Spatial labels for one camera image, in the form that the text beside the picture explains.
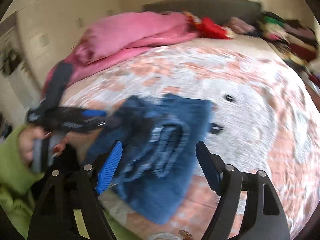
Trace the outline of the left hand of person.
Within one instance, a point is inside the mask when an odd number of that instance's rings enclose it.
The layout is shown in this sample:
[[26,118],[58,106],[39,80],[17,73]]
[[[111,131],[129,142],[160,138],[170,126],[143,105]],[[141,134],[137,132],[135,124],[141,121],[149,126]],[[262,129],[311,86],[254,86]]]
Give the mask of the left hand of person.
[[51,137],[51,132],[45,131],[40,126],[28,125],[18,136],[18,152],[22,163],[29,167],[33,162],[33,149],[35,140]]

